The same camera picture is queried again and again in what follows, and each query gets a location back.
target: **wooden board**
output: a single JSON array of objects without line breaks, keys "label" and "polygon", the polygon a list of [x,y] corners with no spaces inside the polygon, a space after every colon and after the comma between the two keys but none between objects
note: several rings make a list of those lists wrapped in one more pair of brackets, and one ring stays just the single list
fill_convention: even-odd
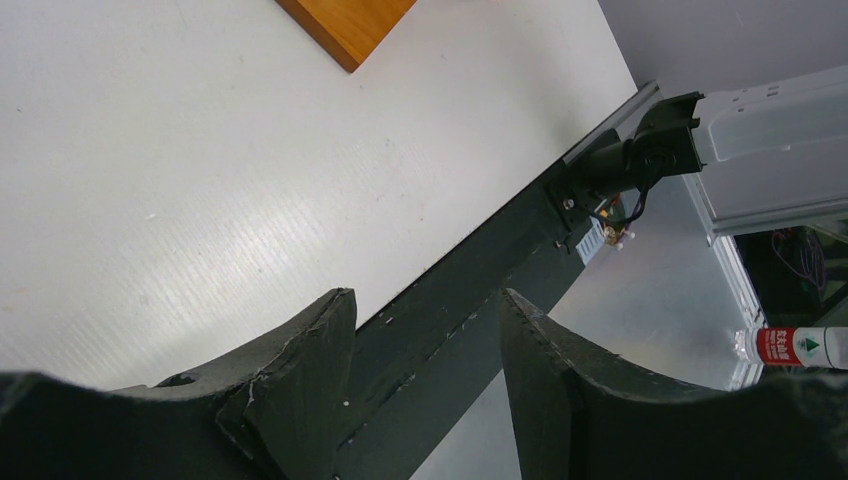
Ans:
[{"label": "wooden board", "polygon": [[277,0],[348,72],[356,70],[415,0]]}]

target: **white table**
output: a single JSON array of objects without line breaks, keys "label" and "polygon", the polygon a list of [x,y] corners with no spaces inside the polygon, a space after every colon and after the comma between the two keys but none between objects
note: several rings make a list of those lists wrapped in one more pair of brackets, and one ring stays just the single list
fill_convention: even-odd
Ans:
[{"label": "white table", "polygon": [[361,324],[635,92],[596,0],[419,0],[353,75],[271,0],[0,18],[0,368],[101,388]]}]

